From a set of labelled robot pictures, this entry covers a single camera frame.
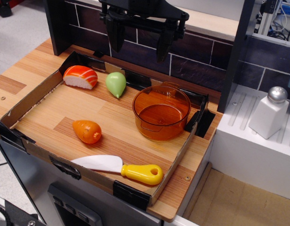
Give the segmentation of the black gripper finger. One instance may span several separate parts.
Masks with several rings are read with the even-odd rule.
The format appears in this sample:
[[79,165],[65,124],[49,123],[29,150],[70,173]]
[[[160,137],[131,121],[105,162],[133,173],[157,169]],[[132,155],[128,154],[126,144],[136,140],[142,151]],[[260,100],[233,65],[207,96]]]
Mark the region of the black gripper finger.
[[157,42],[157,62],[164,62],[174,41],[184,37],[184,24],[178,21],[165,21]]
[[125,26],[118,15],[107,14],[105,19],[108,39],[111,48],[115,52],[119,52],[124,44]]

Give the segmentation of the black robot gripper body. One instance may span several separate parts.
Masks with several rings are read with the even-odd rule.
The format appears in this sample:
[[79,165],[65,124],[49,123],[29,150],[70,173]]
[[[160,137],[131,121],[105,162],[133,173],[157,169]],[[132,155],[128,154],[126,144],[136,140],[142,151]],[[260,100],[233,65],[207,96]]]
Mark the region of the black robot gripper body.
[[183,30],[189,14],[165,0],[101,0],[101,19],[142,30]]

